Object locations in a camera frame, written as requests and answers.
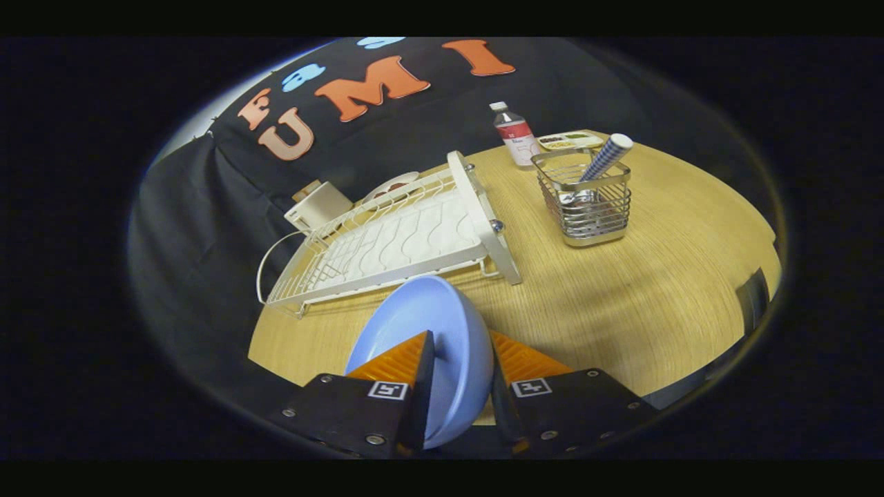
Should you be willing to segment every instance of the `dish rack tray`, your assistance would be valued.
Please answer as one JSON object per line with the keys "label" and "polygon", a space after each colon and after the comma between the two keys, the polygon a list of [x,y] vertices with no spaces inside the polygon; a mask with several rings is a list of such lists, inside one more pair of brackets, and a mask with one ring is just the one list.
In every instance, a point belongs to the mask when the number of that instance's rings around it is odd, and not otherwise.
{"label": "dish rack tray", "polygon": [[[485,277],[522,282],[503,223],[464,156],[450,152],[448,168],[368,200],[305,233],[273,244],[258,266],[258,301],[302,318],[311,303],[391,287],[425,274],[478,265]],[[298,247],[267,298],[261,273],[280,242],[302,233]],[[496,271],[489,271],[490,257]]]}

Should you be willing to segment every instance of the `orange gripper pad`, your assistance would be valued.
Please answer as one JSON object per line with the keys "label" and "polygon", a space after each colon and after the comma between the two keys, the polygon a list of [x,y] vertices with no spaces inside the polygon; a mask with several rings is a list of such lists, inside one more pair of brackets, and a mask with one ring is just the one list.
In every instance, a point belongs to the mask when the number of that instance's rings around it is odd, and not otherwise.
{"label": "orange gripper pad", "polygon": [[423,351],[426,336],[427,332],[418,333],[380,356],[359,366],[351,371],[347,377],[408,383],[414,388],[417,367],[420,365],[421,352]]}
{"label": "orange gripper pad", "polygon": [[565,364],[527,345],[491,330],[494,350],[507,385],[514,381],[574,372]]}

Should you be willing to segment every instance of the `bottle label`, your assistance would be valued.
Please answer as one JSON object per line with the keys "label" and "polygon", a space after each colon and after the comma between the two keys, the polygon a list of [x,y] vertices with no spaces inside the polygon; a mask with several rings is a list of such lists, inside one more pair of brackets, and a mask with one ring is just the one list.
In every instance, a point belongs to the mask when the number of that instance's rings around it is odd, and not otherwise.
{"label": "bottle label", "polygon": [[533,165],[531,157],[540,153],[540,145],[527,122],[499,127],[498,132],[517,165]]}

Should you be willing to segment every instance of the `blue letter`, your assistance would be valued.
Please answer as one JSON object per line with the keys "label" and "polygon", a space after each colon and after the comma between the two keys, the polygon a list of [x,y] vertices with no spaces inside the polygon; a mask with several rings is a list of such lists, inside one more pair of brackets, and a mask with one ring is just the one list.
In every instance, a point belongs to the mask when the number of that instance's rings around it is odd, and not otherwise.
{"label": "blue letter", "polygon": [[323,71],[325,71],[325,68],[320,67],[316,64],[305,65],[294,73],[289,74],[284,80],[282,80],[282,91],[292,91],[293,89],[302,85],[304,81],[312,80],[316,76],[322,74]]}
{"label": "blue letter", "polygon": [[366,50],[372,50],[401,42],[402,40],[405,40],[405,36],[369,36],[368,38],[362,38],[356,44],[360,47],[365,47]]}

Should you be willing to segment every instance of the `metal utensil holder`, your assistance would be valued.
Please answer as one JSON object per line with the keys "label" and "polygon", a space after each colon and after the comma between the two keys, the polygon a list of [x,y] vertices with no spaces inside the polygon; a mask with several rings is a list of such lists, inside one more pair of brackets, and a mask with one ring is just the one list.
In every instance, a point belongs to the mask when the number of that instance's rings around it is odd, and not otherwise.
{"label": "metal utensil holder", "polygon": [[[555,157],[581,154],[588,160],[571,165],[550,164]],[[562,239],[572,247],[622,238],[629,224],[632,194],[626,186],[630,176],[627,166],[618,162],[601,177],[580,181],[596,154],[596,150],[580,148],[555,150],[531,158],[546,206],[561,228]]]}

